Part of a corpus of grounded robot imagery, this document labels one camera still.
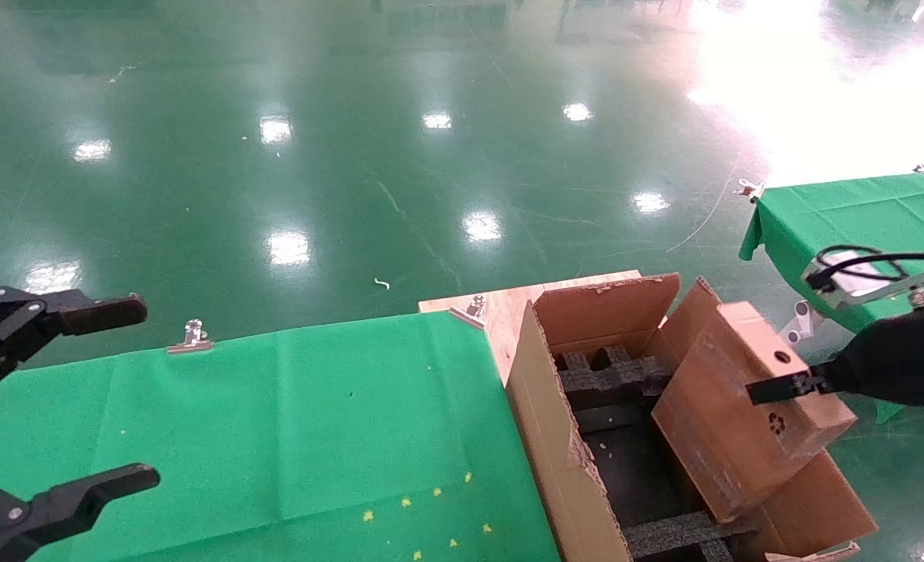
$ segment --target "green epoxy floor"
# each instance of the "green epoxy floor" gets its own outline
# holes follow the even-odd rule
[[[780,327],[737,179],[916,164],[924,0],[0,0],[0,284],[151,306],[37,365],[625,269]],[[859,559],[924,560],[924,410],[851,404]]]

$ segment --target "open cardboard box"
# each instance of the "open cardboard box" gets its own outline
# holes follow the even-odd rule
[[[666,313],[679,290],[677,274],[659,275],[548,291],[535,303],[529,303],[525,310],[507,394],[566,562],[620,562],[632,560],[632,555],[608,498],[608,488],[618,487],[619,483],[611,482],[611,475],[608,475],[607,485],[602,480],[594,453],[581,438],[553,357],[569,351],[592,354],[602,346],[619,344],[632,357],[655,356],[676,373],[675,378],[682,375],[684,370],[677,368],[686,362],[694,345],[701,340],[705,348],[709,348],[709,331],[715,333],[716,322],[722,322],[722,303],[712,289],[698,279],[667,318]],[[743,308],[740,316],[748,316],[750,310]],[[757,322],[750,318],[739,326],[730,333],[741,340],[758,340],[764,335],[764,328],[758,328]],[[772,354],[777,346],[784,345],[780,338],[776,339],[766,338]],[[713,367],[755,361],[759,352],[751,352],[751,349],[765,345],[762,341],[746,341],[745,344],[746,353],[744,349],[716,348],[716,352],[725,354],[730,362],[713,364]],[[804,368],[793,351],[783,349],[794,359],[791,369]],[[687,359],[687,362],[695,363],[696,360]],[[708,362],[701,363],[707,370]],[[759,376],[784,373],[784,369],[774,367],[776,365]],[[671,412],[687,407],[687,404],[678,407],[670,400],[690,390],[685,387],[691,384],[708,383],[707,378],[682,375],[680,381],[672,379],[654,410],[654,417],[659,420],[661,407]],[[708,392],[709,389],[698,388],[697,391]],[[695,395],[691,395],[691,401],[701,404]],[[747,459],[761,463],[755,467],[759,472],[752,480],[736,476],[737,480],[750,485],[750,489],[740,491],[741,503],[746,502],[740,506],[741,515],[759,530],[754,538],[741,545],[741,552],[737,553],[741,557],[762,560],[765,553],[805,557],[876,530],[875,521],[824,448],[850,425],[852,414],[848,419],[848,411],[844,411],[846,406],[834,395],[802,397],[793,402],[784,406],[789,408],[787,416],[793,420],[790,423],[797,426],[794,441],[789,443],[797,454],[772,460],[769,457],[772,451],[776,453],[775,450],[761,451]],[[750,411],[759,412],[755,409],[761,408],[747,406]],[[739,409],[746,411],[747,406]],[[736,460],[731,455],[737,450],[737,444],[730,441],[736,435],[723,434],[719,428],[706,424],[708,420],[703,416],[707,412],[700,410],[690,419],[690,423],[698,426],[700,435],[686,433],[701,447],[711,449],[716,460],[726,462],[726,469],[740,470],[741,467],[728,464]],[[819,418],[821,415],[830,418]],[[726,423],[726,427],[727,431],[734,431],[730,424]],[[708,478],[700,474],[701,467],[687,462],[690,445],[673,439],[670,444],[691,476],[690,480],[705,498],[705,504],[716,507],[714,501],[708,501],[716,493],[715,482],[709,484]],[[779,443],[772,445],[769,440],[754,443],[752,447],[761,445],[780,447]],[[716,470],[715,463],[707,467],[713,472]],[[686,478],[681,485],[690,486]],[[621,492],[625,491],[624,485],[620,487],[623,488]],[[712,512],[720,521],[732,518],[732,515],[723,515],[722,510],[712,509]]]

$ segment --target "green cloth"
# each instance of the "green cloth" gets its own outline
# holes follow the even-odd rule
[[[909,303],[903,297],[834,310],[809,289],[801,275],[819,250],[834,244],[924,252],[924,174],[768,189],[754,210],[740,259],[751,260],[761,244],[787,284],[823,316],[852,332],[877,319],[907,313]],[[902,262],[902,266],[911,273],[924,270],[924,262]],[[884,265],[876,267],[891,273]],[[900,409],[880,403],[880,422]]]
[[[2,488],[131,462],[162,484],[35,561],[559,561],[485,335],[448,313],[0,384]]]

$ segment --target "plywood board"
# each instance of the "plywood board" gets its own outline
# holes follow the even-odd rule
[[[540,298],[542,293],[554,289],[616,283],[625,281],[626,279],[637,279],[639,277],[641,277],[641,275],[638,270],[621,271],[618,273],[592,275],[590,277],[579,277],[553,283],[542,283],[539,285],[527,285],[526,287],[501,289],[499,291],[490,291],[487,293],[476,293],[486,297],[486,311],[482,319],[484,323],[486,323],[486,337],[490,341],[490,348],[493,350],[493,358],[497,363],[497,370],[500,372],[500,379],[504,384],[507,383],[507,377],[511,372],[511,365],[514,363],[514,350],[517,349],[518,346],[521,319],[524,317],[525,305],[528,301],[535,302]],[[417,304],[417,308],[420,312],[436,312],[439,310],[448,310],[452,307],[465,310],[476,294],[422,301]]]

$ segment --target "small cardboard box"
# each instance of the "small cardboard box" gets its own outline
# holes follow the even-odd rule
[[[553,355],[619,344],[630,355],[656,356],[676,370],[721,304],[698,279],[663,322],[679,290],[677,274],[659,275],[548,291],[525,310],[507,394],[566,562],[628,562],[632,556]],[[691,424],[696,444],[716,444],[716,428],[697,418]],[[721,478],[741,479],[729,474],[729,466],[722,469]],[[750,509],[759,527],[748,544],[753,553],[807,556],[876,529],[825,450]]]
[[[716,306],[652,418],[721,523],[750,513],[857,420],[834,394],[751,405],[746,385],[805,363],[750,303]]]

